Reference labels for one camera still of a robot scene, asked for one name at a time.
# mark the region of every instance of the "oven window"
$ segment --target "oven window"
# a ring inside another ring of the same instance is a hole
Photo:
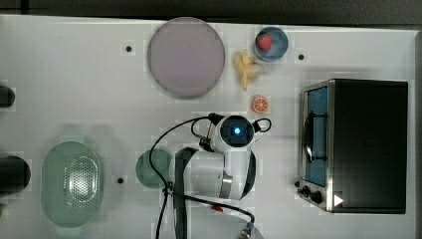
[[[308,115],[313,125],[312,153],[306,161],[305,180],[325,187],[326,184],[326,120],[328,114],[328,90],[320,88],[308,92]]]

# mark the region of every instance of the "small bowl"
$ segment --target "small bowl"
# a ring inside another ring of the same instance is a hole
[[[257,46],[257,38],[262,34],[270,34],[273,38],[273,44],[271,49],[267,52],[264,52]],[[261,30],[257,37],[255,38],[255,52],[260,60],[264,62],[274,62],[288,51],[289,40],[285,32],[277,27],[268,27]]]

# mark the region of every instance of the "white table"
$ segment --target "white table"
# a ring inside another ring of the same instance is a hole
[[[413,31],[279,26],[290,48],[243,92],[233,67],[236,51],[252,50],[262,25],[211,24],[226,48],[218,85],[193,101],[170,98],[153,81],[146,48],[163,22],[116,19],[0,16],[0,83],[16,92],[16,104],[0,112],[1,154],[30,163],[31,183],[0,198],[7,209],[0,237],[56,238],[55,225],[40,204],[46,153],[64,134],[80,134],[105,162],[105,198],[81,238],[152,238],[162,194],[136,178],[137,158],[165,129],[210,112],[245,114],[253,95],[270,100],[265,114],[271,133],[256,143],[255,187],[241,202],[255,213],[256,226],[276,238],[414,238],[415,133]],[[130,44],[134,51],[124,51]],[[298,54],[304,54],[303,61]],[[299,199],[299,94],[304,86],[331,78],[399,80],[409,83],[409,160],[405,215],[327,214]],[[200,128],[205,131],[205,124]],[[194,144],[188,127],[163,142],[176,152]],[[116,179],[124,178],[124,184]],[[174,238],[167,210],[161,238]]]

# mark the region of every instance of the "black cable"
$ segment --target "black cable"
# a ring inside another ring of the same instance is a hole
[[[229,208],[229,209],[232,209],[232,210],[241,212],[241,213],[243,213],[243,214],[245,214],[245,215],[247,215],[247,216],[249,216],[251,218],[251,223],[255,223],[255,217],[254,217],[254,215],[252,213],[248,212],[248,211],[245,211],[245,210],[239,208],[239,207],[235,207],[235,206],[231,206],[231,205],[227,205],[227,204],[223,204],[223,203],[218,203],[218,202],[207,201],[207,200],[200,199],[200,198],[193,197],[193,196],[180,195],[180,194],[178,194],[178,193],[176,194],[174,192],[173,192],[173,195],[176,195],[176,196],[179,196],[179,197],[183,197],[183,198],[188,199],[188,200],[191,200],[191,201],[197,201],[197,202],[201,202],[201,203],[206,203],[206,204],[209,204],[209,205],[212,205],[212,206],[225,207],[225,208]]]
[[[197,123],[197,122],[199,122],[200,120],[205,120],[205,119],[197,119],[197,120],[195,120],[193,123],[192,123],[192,125],[190,126],[190,131],[192,132],[192,134],[193,135],[195,135],[196,137],[199,137],[199,138],[204,138],[204,136],[202,136],[202,135],[200,135],[200,134],[198,134],[198,133],[196,133],[194,130],[193,130],[193,128],[195,127],[195,124]]]
[[[202,117],[202,118],[195,118],[195,119],[190,119],[187,121],[184,121],[180,124],[177,124],[176,126],[172,127],[171,129],[169,129],[168,131],[166,131],[161,137],[158,138],[158,140],[155,142],[155,144],[152,146],[152,148],[149,150],[149,164],[151,165],[152,170],[154,170],[154,172],[159,176],[159,178],[161,178],[162,182],[164,183],[164,202],[162,203],[162,207],[161,207],[161,212],[159,214],[159,218],[158,218],[158,224],[157,224],[157,229],[155,232],[155,239],[159,238],[159,229],[161,227],[161,221],[162,221],[162,216],[164,214],[164,210],[165,210],[165,206],[167,204],[167,198],[168,198],[168,184],[167,181],[165,181],[164,176],[162,176],[162,174],[155,168],[154,164],[152,163],[152,152],[154,151],[155,147],[158,145],[158,143],[168,134],[170,133],[172,130],[176,129],[177,127],[180,127],[184,124],[187,124],[189,122],[192,121],[200,121],[200,120],[205,120],[208,119],[208,117]]]
[[[270,130],[270,128],[271,128],[271,126],[273,125],[272,123],[271,123],[271,120],[270,119],[268,119],[268,118],[261,118],[261,119],[257,119],[257,120],[255,120],[255,122],[256,123],[258,123],[259,121],[267,121],[270,125],[265,129],[265,130],[260,130],[260,132],[267,132],[267,131],[269,131]]]

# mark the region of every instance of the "orange slice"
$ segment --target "orange slice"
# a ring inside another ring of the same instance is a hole
[[[254,110],[255,113],[262,114],[266,112],[268,109],[268,102],[267,99],[264,97],[255,97],[252,101],[252,110]]]

